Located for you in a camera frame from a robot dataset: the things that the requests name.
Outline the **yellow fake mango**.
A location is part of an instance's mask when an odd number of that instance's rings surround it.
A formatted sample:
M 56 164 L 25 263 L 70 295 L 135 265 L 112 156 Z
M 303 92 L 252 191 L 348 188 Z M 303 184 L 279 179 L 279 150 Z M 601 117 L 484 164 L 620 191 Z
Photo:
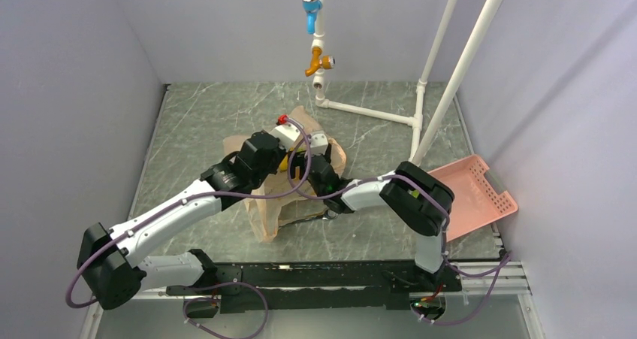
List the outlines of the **yellow fake mango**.
M 279 172 L 284 172 L 287 171 L 289 167 L 289 155 L 286 155 L 283 160 L 280 162 L 279 167 L 278 167 L 278 171 Z

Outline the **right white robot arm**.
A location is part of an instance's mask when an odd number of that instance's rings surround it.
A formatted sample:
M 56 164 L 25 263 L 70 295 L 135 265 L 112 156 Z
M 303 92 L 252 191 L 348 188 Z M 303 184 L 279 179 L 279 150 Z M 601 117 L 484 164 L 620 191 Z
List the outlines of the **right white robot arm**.
M 288 177 L 307 181 L 328 210 L 354 213 L 372 207 L 390 208 L 417 234 L 414 280 L 423 290 L 431 290 L 443 279 L 446 232 L 450 223 L 454 193 L 441 181 L 411 162 L 401 162 L 387 174 L 354 180 L 340 177 L 323 155 L 311 164 L 292 159 Z

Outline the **orange banana-print plastic bag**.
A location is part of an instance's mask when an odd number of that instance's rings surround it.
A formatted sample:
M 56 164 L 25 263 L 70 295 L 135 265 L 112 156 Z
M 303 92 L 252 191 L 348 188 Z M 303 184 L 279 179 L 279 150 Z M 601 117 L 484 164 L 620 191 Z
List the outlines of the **orange banana-print plastic bag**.
M 321 131 L 322 125 L 311 114 L 306 112 L 303 106 L 295 107 L 289 114 L 291 118 L 297 120 L 304 126 L 307 133 Z M 328 136 L 331 145 L 331 165 L 338 175 L 341 175 L 346 168 L 346 153 L 341 145 L 331 136 Z M 298 179 L 288 181 L 287 171 L 277 172 L 266 178 L 264 184 L 252 193 L 254 195 L 273 195 L 290 190 Z M 285 219 L 281 214 L 282 208 L 287 204 L 296 201 L 303 201 L 305 198 L 297 192 L 282 198 L 271 200 L 255 200 L 246 198 L 243 204 L 248 214 L 249 223 L 256 238 L 260 242 L 271 242 L 278 234 L 279 226 L 293 219 Z

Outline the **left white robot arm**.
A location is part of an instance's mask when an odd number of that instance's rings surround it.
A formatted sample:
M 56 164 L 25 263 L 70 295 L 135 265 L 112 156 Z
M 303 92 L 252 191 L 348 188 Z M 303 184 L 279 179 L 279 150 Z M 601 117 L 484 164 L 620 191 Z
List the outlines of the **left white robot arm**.
M 93 301 L 112 310 L 137 293 L 183 286 L 198 294 L 218 282 L 218 268 L 200 249 L 176 256 L 153 256 L 153 250 L 182 230 L 215 216 L 246 198 L 275 174 L 302 131 L 290 124 L 254 133 L 240 150 L 228 154 L 168 201 L 127 222 L 106 229 L 97 223 L 83 233 L 77 274 Z

